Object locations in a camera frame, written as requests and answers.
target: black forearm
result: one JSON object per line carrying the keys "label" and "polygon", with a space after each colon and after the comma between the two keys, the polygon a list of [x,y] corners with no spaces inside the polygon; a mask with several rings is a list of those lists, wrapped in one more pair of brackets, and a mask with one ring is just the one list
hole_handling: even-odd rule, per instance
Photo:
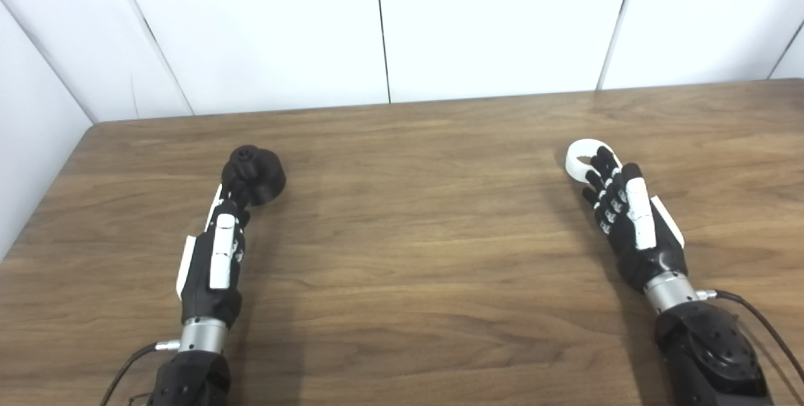
{"label": "black forearm", "polygon": [[656,319],[678,406],[769,406],[773,403],[751,343],[723,309],[695,300]]}

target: white wall panel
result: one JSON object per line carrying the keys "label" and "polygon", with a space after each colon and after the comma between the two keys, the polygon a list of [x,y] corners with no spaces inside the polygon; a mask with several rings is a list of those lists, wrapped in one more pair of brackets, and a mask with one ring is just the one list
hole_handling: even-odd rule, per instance
{"label": "white wall panel", "polygon": [[597,85],[622,0],[382,0],[393,102]]}
{"label": "white wall panel", "polygon": [[0,260],[89,125],[0,5]]}
{"label": "white wall panel", "polygon": [[804,30],[798,32],[798,36],[773,72],[772,79],[782,77],[804,77]]}
{"label": "white wall panel", "polygon": [[4,1],[98,120],[190,114],[129,0]]}
{"label": "white wall panel", "polygon": [[199,114],[388,102],[377,0],[137,0]]}
{"label": "white wall panel", "polygon": [[766,79],[804,0],[628,0],[604,87]]}

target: wooden table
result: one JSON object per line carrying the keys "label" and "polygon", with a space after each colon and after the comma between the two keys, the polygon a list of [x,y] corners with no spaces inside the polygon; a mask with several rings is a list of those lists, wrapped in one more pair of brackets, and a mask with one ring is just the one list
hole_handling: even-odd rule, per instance
{"label": "wooden table", "polygon": [[[804,356],[804,80],[772,80],[101,123],[0,265],[0,403],[96,404],[178,337],[184,237],[254,143],[288,186],[247,228],[233,405],[669,404],[654,314],[562,168],[582,137],[640,163],[696,287],[749,298]],[[776,404],[801,404],[725,306]]]}

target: wire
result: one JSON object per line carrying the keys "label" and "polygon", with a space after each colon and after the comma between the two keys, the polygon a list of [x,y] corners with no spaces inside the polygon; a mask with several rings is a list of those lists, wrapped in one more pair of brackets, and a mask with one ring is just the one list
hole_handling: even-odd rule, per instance
{"label": "wire", "polygon": [[148,353],[155,352],[156,344],[157,343],[154,342],[148,346],[143,346],[140,349],[137,349],[137,351],[134,354],[132,354],[131,357],[129,357],[129,360],[127,360],[126,363],[124,363],[123,366],[120,367],[120,370],[117,371],[117,374],[114,375],[112,383],[110,383],[109,388],[106,389],[106,394],[103,395],[103,400],[100,401],[100,406],[106,406],[106,404],[109,403],[109,399],[112,398],[114,389],[117,388],[117,384],[120,383],[120,380],[123,379],[123,375],[125,375],[126,372],[129,371],[129,368],[131,368],[131,364],[136,362],[138,358],[143,357]]}
{"label": "wire", "polygon": [[796,372],[798,372],[798,377],[801,378],[801,382],[804,383],[804,369],[801,368],[801,363],[798,362],[798,359],[796,359],[795,354],[793,354],[793,352],[790,351],[790,347],[787,346],[787,343],[785,343],[784,340],[782,340],[781,335],[779,335],[779,332],[776,332],[776,329],[773,328],[773,325],[770,324],[770,321],[768,321],[767,318],[765,318],[764,315],[762,315],[762,313],[758,311],[755,306],[751,305],[749,301],[744,300],[743,297],[741,297],[741,295],[736,295],[733,294],[732,292],[725,292],[723,290],[715,290],[715,293],[717,294],[716,297],[718,299],[733,300],[734,302],[738,302],[747,309],[749,309],[749,312],[752,312],[752,314],[756,317],[756,319],[759,320],[760,323],[762,323],[762,326],[764,326],[764,328],[766,328],[768,332],[770,332],[770,335],[773,337],[773,340],[776,340],[776,343],[779,344],[779,347],[781,347],[781,350],[784,351],[787,358],[790,359],[790,363],[793,364],[793,367],[796,369]]}
{"label": "wire", "polygon": [[133,395],[133,397],[129,398],[129,406],[133,406],[134,401],[139,400],[139,398],[148,398],[148,397],[150,397],[150,394],[151,394],[151,392],[141,393],[139,395]]}

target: robotic arm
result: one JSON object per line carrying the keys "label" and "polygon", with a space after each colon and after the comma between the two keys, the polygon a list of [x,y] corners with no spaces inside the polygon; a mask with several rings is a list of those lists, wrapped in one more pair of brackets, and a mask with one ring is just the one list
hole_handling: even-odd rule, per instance
{"label": "robotic arm", "polygon": [[[591,168],[578,160],[591,158]],[[597,140],[572,143],[567,172],[591,187],[583,197],[609,241],[620,276],[645,294],[658,315],[655,343],[679,406],[770,406],[773,403],[756,352],[736,318],[695,290],[687,279],[684,239],[658,197],[649,197],[635,163],[621,165]]]}
{"label": "robotic arm", "polygon": [[232,384],[223,355],[227,332],[243,298],[237,291],[245,253],[246,206],[271,202],[285,187],[272,151],[245,145],[232,152],[210,207],[204,232],[187,237],[176,292],[182,300],[181,339],[158,349],[178,354],[159,368],[153,406],[225,406]]}

